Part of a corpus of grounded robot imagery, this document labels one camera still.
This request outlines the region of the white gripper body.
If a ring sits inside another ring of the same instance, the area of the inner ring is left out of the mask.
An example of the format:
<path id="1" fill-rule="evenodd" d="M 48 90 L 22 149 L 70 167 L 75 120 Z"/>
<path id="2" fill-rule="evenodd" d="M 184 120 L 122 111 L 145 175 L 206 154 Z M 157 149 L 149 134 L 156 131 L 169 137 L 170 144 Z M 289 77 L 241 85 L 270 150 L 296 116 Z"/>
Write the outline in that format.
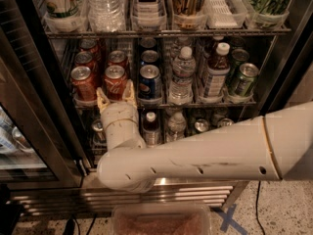
<path id="1" fill-rule="evenodd" d="M 107 104 L 100 109 L 100 114 L 109 151 L 117 147 L 146 147 L 139 131 L 139 114 L 134 105 L 122 101 Z"/>

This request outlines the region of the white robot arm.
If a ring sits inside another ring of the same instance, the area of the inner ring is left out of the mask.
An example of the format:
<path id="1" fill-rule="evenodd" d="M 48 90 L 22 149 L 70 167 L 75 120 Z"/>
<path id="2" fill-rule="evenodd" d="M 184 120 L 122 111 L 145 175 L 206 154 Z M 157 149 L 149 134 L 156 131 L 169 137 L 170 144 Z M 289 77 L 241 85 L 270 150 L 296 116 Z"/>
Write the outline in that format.
<path id="1" fill-rule="evenodd" d="M 312 180 L 313 102 L 148 148 L 138 129 L 132 81 L 112 103 L 97 89 L 108 151 L 97 176 L 108 188 L 149 191 L 159 178 Z"/>

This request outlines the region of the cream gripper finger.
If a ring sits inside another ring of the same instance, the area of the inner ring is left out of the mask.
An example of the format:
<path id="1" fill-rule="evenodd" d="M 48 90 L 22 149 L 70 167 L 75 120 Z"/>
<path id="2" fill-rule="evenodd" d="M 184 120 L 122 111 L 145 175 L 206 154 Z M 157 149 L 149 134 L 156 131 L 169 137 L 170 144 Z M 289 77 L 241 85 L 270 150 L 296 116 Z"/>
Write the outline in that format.
<path id="1" fill-rule="evenodd" d="M 97 88 L 96 94 L 97 94 L 97 105 L 99 108 L 99 112 L 101 113 L 102 111 L 104 111 L 109 106 L 109 104 L 111 102 L 108 99 L 108 97 L 105 95 L 105 93 L 101 87 Z"/>
<path id="2" fill-rule="evenodd" d="M 126 107 L 136 108 L 137 107 L 134 84 L 133 84 L 133 81 L 131 79 L 128 79 L 126 82 L 126 87 L 125 87 L 124 92 L 122 94 L 121 106 L 123 108 L 126 108 Z"/>

